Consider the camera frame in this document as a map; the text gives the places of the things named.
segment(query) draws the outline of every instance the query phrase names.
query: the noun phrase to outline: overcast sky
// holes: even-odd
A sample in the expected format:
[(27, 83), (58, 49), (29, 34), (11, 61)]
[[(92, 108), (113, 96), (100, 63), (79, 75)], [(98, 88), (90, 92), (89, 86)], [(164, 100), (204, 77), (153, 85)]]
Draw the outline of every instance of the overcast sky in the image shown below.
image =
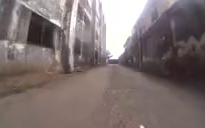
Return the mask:
[(147, 0), (101, 0), (107, 23), (107, 49), (118, 58)]

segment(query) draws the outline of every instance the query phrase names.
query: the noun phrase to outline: old building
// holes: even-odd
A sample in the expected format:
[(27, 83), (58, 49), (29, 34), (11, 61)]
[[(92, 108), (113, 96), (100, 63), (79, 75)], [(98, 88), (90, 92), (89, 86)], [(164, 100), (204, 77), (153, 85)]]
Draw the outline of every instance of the old building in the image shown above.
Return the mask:
[(99, 0), (0, 0), (0, 74), (96, 64), (104, 26)]
[(205, 0), (148, 0), (131, 40), (139, 69), (205, 73)]

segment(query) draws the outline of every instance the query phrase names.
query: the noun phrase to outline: window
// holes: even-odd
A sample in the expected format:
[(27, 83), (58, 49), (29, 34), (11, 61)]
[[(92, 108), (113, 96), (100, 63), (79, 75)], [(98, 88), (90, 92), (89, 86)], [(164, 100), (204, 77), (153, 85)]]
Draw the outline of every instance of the window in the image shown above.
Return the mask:
[(53, 48), (54, 25), (36, 13), (32, 13), (28, 43), (46, 48)]

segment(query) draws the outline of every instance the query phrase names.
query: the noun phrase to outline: road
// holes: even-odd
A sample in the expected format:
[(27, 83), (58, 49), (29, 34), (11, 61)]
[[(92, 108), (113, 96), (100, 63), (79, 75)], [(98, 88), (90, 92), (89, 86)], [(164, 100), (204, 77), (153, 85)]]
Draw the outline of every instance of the road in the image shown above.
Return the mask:
[(0, 128), (205, 128), (205, 94), (109, 65), (0, 99)]

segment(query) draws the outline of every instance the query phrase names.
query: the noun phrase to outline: sidewalk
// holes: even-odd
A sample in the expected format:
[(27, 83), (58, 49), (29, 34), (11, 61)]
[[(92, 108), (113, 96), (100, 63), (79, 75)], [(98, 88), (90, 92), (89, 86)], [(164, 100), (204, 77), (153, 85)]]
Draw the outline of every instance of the sidewalk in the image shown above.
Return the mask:
[(74, 74), (35, 72), (19, 76), (0, 77), (0, 98), (14, 93), (21, 93), (31, 88), (41, 88), (52, 81), (65, 79)]

